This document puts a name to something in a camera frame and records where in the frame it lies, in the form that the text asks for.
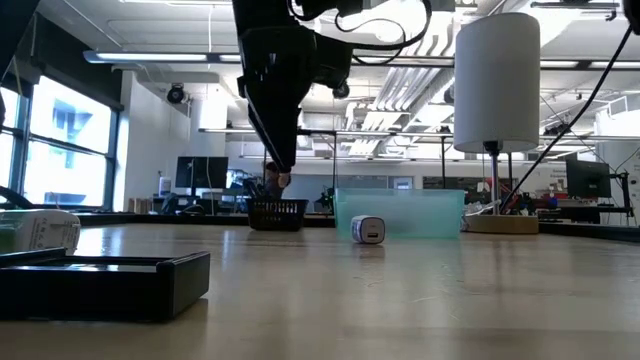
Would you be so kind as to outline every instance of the wooden base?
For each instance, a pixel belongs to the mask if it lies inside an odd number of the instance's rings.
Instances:
[[[466,216],[466,231],[483,234],[532,235],[538,233],[538,217],[513,215]]]

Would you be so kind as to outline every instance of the black wire basket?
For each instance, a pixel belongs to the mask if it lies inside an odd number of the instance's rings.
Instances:
[[[247,199],[249,226],[262,231],[299,231],[309,200]]]

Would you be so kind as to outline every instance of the table surface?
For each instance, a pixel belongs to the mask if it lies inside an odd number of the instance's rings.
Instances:
[[[85,229],[77,254],[212,254],[169,324],[2,322],[9,359],[638,359],[640,247],[465,234],[358,246],[333,229]]]

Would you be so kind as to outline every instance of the window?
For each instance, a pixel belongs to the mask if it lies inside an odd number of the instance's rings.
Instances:
[[[4,106],[7,108],[5,112],[4,126],[14,128],[18,119],[18,104],[19,96],[11,90],[0,89],[2,92],[2,100],[4,100]]]
[[[46,77],[34,87],[31,132],[100,153],[109,149],[111,109]]]
[[[102,206],[106,159],[29,142],[24,196],[34,204]]]
[[[7,134],[0,134],[0,186],[9,186],[12,156],[13,137]]]

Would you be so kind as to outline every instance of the ceiling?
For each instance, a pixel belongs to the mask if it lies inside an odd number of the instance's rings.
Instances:
[[[500,1],[477,0],[476,15],[486,15]],[[505,10],[526,11],[530,1],[507,0]],[[119,0],[42,0],[40,13],[70,32],[89,46],[101,51],[172,51],[172,52],[238,52],[233,11],[230,6],[168,6],[165,4],[122,3]],[[559,30],[559,35],[542,48],[542,55],[548,58],[597,58],[607,60],[615,51],[627,22],[620,13],[618,19],[607,22],[607,14],[589,13],[576,17]],[[543,31],[556,26],[556,22],[541,21]],[[311,23],[320,26],[323,34],[342,37],[333,24]],[[353,35],[352,41],[378,42],[373,33]],[[622,59],[640,60],[640,37],[633,37]],[[160,73],[202,72],[217,73],[228,88],[237,95],[236,78],[241,75],[239,65],[162,65]],[[389,68],[354,67],[349,85],[351,98],[374,99],[389,79]],[[561,112],[586,99],[590,95],[600,72],[552,71],[541,74],[541,95]],[[196,86],[194,92],[201,92]],[[605,83],[601,99],[613,99],[628,91],[640,91],[640,72],[614,72]],[[350,100],[334,100],[331,90],[314,86],[302,103],[305,113],[345,114]],[[231,112],[238,117],[244,112]],[[546,105],[541,104],[541,121],[553,115]],[[590,123],[582,122],[589,129]]]

